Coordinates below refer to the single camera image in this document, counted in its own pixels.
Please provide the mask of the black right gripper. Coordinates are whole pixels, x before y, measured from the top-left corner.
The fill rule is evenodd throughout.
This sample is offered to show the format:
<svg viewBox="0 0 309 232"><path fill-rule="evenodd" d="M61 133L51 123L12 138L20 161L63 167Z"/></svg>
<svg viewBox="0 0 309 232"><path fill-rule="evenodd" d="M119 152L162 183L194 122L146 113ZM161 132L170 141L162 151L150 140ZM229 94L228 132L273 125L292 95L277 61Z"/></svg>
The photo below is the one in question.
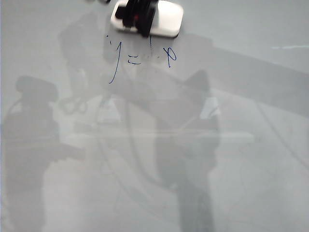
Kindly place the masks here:
<svg viewBox="0 0 309 232"><path fill-rule="evenodd" d="M118 6L115 16L125 27L138 27L139 34L148 38L157 7L156 0L129 0L125 6Z"/></svg>

